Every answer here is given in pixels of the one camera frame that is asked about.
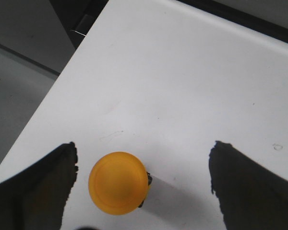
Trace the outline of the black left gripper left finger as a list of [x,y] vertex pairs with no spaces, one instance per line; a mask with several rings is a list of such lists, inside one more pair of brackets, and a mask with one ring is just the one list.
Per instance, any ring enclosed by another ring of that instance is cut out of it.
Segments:
[[75,144],[65,143],[1,182],[0,230],[59,230],[77,162]]

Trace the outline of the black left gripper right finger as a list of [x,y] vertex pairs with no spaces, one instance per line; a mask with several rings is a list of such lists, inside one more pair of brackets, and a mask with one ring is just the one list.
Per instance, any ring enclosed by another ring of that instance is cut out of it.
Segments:
[[287,180],[221,141],[208,167],[226,229],[288,230]]

